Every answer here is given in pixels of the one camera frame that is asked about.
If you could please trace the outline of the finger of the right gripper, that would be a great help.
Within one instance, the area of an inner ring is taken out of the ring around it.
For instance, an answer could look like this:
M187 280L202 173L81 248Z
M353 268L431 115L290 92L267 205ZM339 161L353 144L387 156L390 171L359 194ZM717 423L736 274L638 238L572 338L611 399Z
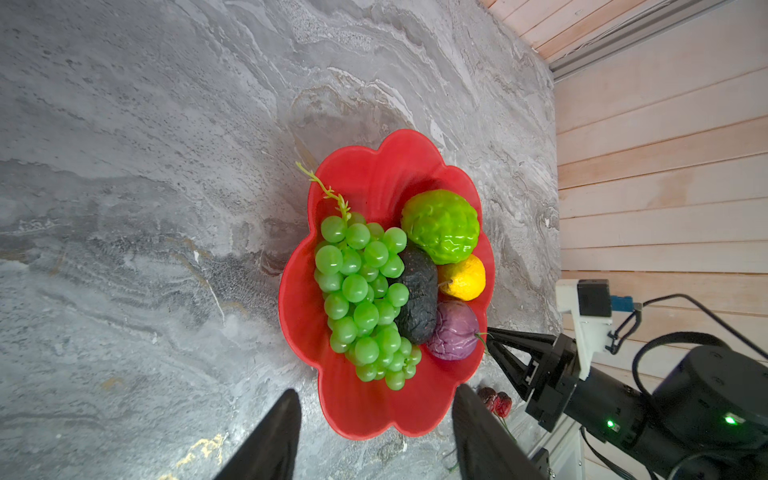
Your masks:
M492 359L498 364L523 401L528 401L533 391L533 377L540 364L540 348L511 348L485 338L485 345ZM530 356L524 363L510 349L520 350Z
M550 348L555 336L545 333L523 332L489 327L488 338L511 348Z

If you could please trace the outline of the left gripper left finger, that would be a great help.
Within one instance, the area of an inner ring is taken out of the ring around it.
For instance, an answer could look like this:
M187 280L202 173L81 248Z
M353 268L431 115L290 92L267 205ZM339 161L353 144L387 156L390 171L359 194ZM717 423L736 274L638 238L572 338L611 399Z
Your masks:
M214 479L292 479L301 419L299 395L287 389Z

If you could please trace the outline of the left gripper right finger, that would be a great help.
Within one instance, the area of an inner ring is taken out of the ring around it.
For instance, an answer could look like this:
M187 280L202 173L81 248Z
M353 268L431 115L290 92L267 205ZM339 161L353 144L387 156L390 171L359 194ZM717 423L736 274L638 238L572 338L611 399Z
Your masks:
M544 479L466 384L456 389L452 422L462 479Z

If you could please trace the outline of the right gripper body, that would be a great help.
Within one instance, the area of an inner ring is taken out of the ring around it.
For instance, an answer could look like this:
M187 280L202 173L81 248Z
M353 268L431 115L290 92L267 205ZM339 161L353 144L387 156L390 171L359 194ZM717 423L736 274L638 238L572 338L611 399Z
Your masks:
M537 368L531 379L529 415L548 431L566 415L600 441L633 446L648 425L639 391L598 369L582 380L571 337L535 334L533 340L531 356Z

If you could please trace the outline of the purple passion fruit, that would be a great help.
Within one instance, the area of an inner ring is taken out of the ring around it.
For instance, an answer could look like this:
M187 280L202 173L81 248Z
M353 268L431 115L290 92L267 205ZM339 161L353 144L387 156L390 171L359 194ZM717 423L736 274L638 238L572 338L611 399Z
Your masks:
M440 360L460 361L474 352L482 337L478 317L467 303L442 301L437 307L435 331L426 345Z

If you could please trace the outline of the yellow lemon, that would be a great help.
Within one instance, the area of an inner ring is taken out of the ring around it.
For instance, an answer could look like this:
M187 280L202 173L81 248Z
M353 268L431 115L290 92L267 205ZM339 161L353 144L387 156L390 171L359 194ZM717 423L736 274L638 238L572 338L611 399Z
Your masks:
M474 254L458 263L440 265L437 273L440 292L461 301L476 299L486 287L485 266Z

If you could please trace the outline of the dark avocado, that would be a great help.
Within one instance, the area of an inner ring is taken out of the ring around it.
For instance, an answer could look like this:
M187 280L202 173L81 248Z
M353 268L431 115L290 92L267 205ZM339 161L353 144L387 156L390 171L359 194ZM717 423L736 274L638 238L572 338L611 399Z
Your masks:
M405 269L398 282L408 289L409 299L394 322L401 336L421 345L432 337L437 325L438 269L431 257L415 244L409 244L400 258Z

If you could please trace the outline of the bumpy green custard apple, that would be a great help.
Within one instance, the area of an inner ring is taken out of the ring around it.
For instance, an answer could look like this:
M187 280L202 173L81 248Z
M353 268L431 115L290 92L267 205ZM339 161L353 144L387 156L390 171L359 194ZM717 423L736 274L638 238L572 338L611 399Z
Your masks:
M445 189L410 198L401 212L401 228L437 265L466 260L480 235L477 210L464 197Z

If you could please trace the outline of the green grape bunch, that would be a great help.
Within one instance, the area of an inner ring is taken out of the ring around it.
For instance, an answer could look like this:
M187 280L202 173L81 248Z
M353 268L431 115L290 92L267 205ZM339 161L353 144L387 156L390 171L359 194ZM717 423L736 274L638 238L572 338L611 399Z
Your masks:
M298 169L315 183L325 200L336 203L322 218L314 247L314 280L322 292L330 330L329 345L344 356L364 383L382 381L392 391L413 378L421 354L395 318L411 302L404 284L406 234L368 222L344 196L326 186L302 164Z

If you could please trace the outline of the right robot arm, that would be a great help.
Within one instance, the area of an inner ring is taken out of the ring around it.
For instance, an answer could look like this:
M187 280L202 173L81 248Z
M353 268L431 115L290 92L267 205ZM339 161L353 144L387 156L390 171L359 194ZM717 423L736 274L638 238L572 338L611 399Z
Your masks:
M584 341L491 328L486 348L547 431L561 417L653 478L764 479L767 368L703 332L653 339L633 384L592 367Z

